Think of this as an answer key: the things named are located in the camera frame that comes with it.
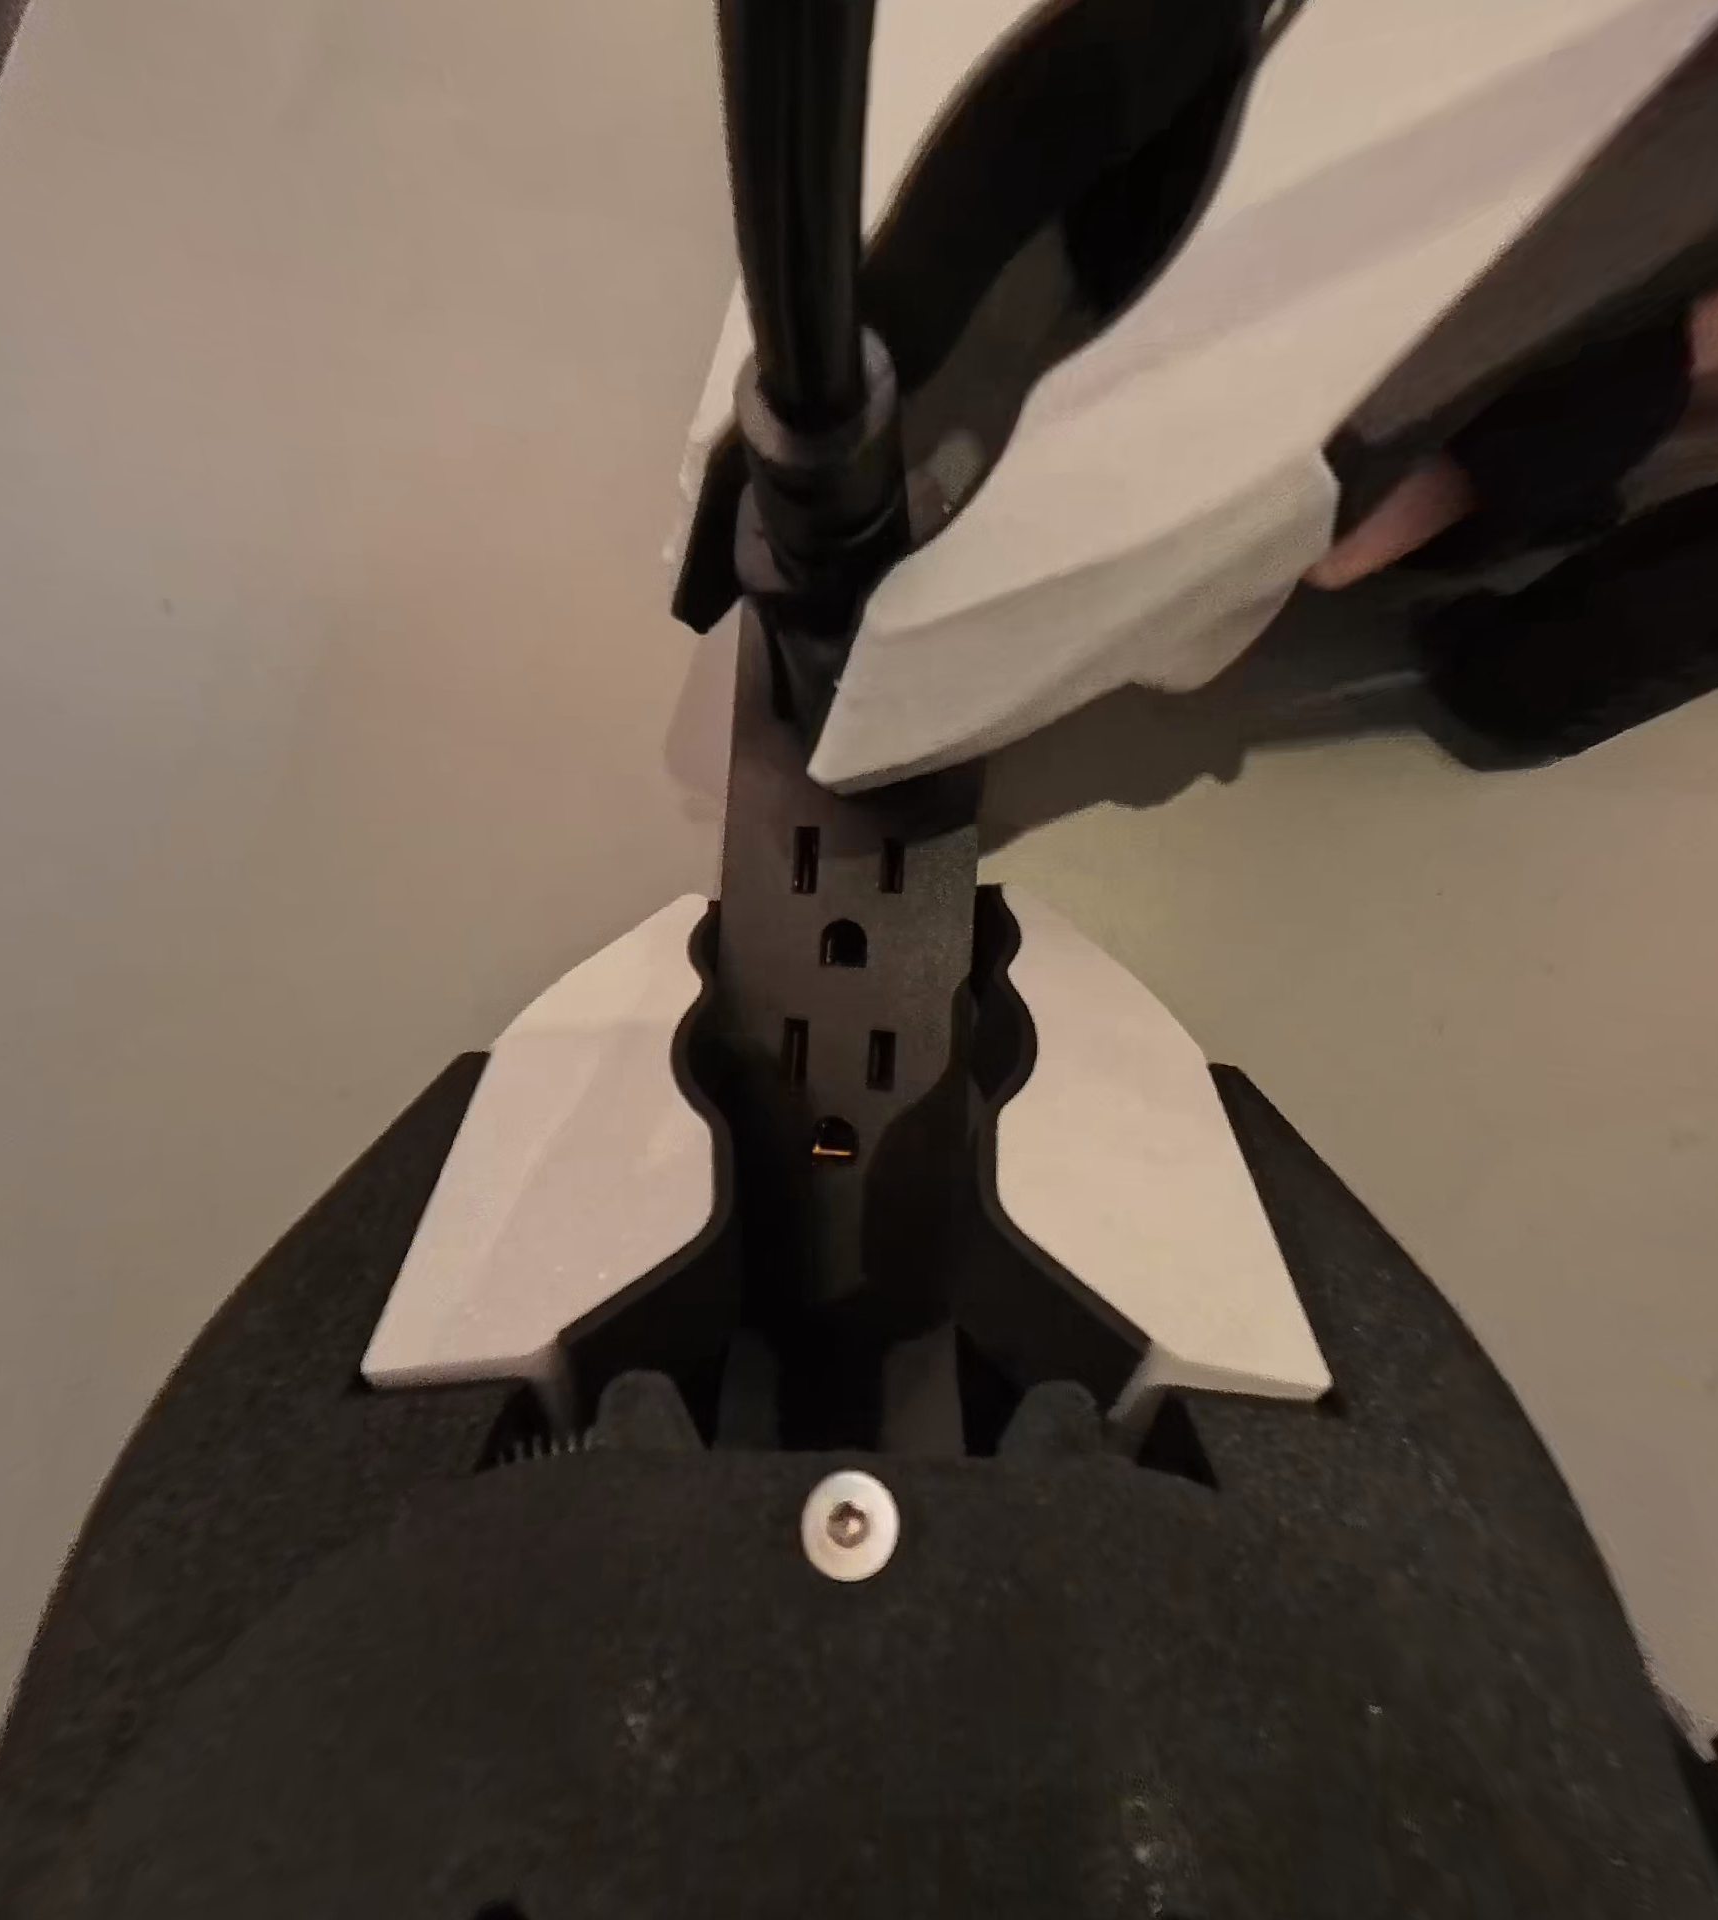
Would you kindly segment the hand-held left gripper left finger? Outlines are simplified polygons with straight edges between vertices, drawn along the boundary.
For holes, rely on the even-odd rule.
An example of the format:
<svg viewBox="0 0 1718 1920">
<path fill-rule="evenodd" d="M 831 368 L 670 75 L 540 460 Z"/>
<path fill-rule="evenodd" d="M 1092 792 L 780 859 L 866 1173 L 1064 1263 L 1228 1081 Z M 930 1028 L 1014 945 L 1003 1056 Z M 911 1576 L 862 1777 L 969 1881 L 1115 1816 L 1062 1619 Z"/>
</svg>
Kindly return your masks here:
<svg viewBox="0 0 1718 1920">
<path fill-rule="evenodd" d="M 570 1387 L 570 1329 L 700 1236 L 717 1152 L 675 1045 L 707 910 L 670 899 L 501 1031 L 369 1335 L 367 1385 Z"/>
</svg>

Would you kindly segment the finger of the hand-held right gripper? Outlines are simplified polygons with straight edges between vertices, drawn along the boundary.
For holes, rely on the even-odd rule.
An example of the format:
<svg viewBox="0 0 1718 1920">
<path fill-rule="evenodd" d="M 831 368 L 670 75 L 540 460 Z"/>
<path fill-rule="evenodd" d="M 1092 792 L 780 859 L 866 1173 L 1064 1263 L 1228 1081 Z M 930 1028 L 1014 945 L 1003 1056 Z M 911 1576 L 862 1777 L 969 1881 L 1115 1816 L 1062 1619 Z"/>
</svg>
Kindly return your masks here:
<svg viewBox="0 0 1718 1920">
<path fill-rule="evenodd" d="M 1076 188 L 1101 176 L 1101 5 L 1032 3 L 1022 12 L 951 85 L 876 221 L 866 216 L 866 169 L 862 159 L 860 315 L 891 352 L 902 401 L 943 371 L 1022 247 Z M 713 627 L 740 591 L 733 525 L 746 468 L 734 397 L 729 419 L 700 446 L 673 595 L 676 618 L 697 631 Z"/>
<path fill-rule="evenodd" d="M 858 793 L 1222 672 L 1333 540 L 1333 436 L 1716 25 L 1306 3 L 1182 252 L 873 595 L 811 778 Z"/>
</svg>

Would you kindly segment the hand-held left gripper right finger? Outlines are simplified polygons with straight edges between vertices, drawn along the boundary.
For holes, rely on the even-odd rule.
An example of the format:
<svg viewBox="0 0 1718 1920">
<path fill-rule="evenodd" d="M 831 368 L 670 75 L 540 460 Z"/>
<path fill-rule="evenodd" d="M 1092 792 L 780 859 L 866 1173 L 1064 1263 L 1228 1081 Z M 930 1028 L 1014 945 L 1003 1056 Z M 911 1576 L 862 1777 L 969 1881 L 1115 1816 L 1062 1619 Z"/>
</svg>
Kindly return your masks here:
<svg viewBox="0 0 1718 1920">
<path fill-rule="evenodd" d="M 1014 886 L 1001 899 L 1037 1051 L 994 1123 L 994 1193 L 1134 1332 L 1098 1403 L 1147 1427 L 1170 1390 L 1319 1401 L 1333 1372 L 1205 1048 L 1057 907 Z"/>
</svg>

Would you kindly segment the black power strip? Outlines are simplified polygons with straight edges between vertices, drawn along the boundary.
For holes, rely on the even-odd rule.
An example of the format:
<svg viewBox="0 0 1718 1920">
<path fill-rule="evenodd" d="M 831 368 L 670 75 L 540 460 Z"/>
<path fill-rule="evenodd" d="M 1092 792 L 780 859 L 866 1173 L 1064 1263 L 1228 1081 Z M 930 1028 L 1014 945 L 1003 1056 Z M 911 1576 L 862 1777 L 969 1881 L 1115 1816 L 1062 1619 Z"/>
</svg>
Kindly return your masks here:
<svg viewBox="0 0 1718 1920">
<path fill-rule="evenodd" d="M 983 776 L 821 785 L 738 611 L 713 1031 L 749 1320 L 780 1441 L 873 1449 L 891 1353 L 951 1313 Z"/>
</svg>

